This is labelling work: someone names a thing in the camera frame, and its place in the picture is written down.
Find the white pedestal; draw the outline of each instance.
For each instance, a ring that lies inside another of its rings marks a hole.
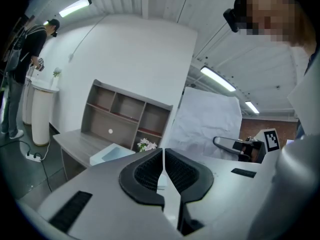
[[[37,146],[45,146],[50,141],[49,117],[54,93],[58,88],[51,88],[49,83],[32,82],[34,95],[32,102],[32,139]]]
[[[45,81],[37,80],[36,77],[27,75],[25,77],[24,91],[23,91],[23,103],[22,103],[22,121],[25,125],[30,126],[32,124],[32,103],[34,100],[35,88],[32,86],[32,82],[39,82],[45,84]]]

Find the backpack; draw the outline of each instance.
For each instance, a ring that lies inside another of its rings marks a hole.
[[[26,41],[27,36],[36,33],[38,31],[46,31],[42,25],[36,25],[30,28],[28,31],[26,27],[24,27],[18,37],[14,40],[12,49],[10,51],[7,64],[5,67],[5,72],[13,71],[17,68],[19,63],[21,63],[29,54],[27,52],[22,58],[20,58],[22,48],[24,47],[24,43]]]

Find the brown wall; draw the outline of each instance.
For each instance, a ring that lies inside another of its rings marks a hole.
[[[283,147],[287,140],[294,140],[296,137],[296,122],[242,119],[240,128],[240,139],[254,137],[260,130],[275,128],[280,141],[280,147]]]

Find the jeans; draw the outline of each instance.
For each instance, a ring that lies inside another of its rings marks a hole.
[[[7,81],[9,92],[5,103],[3,122],[1,126],[3,133],[9,132],[9,136],[14,137],[18,133],[17,114],[24,85],[16,82],[12,75],[8,76]]]

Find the gray floor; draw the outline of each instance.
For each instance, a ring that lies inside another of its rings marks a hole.
[[[1,121],[5,99],[0,110]],[[24,131],[21,141],[28,143],[31,147],[31,154],[39,152],[42,156],[47,152],[48,146],[36,146],[32,141],[31,126],[22,122],[22,102],[20,103],[17,116],[18,128]],[[55,133],[50,130],[50,147],[48,154],[43,161],[46,173],[49,178],[51,189],[54,190],[66,182],[61,159],[60,146],[52,138]],[[8,135],[0,133],[0,145],[12,142]],[[0,168],[4,178],[15,199],[25,201],[30,207],[36,209],[40,203],[49,195],[50,190],[47,178],[41,163],[27,160],[24,156],[28,146],[21,142],[9,144],[0,149]]]

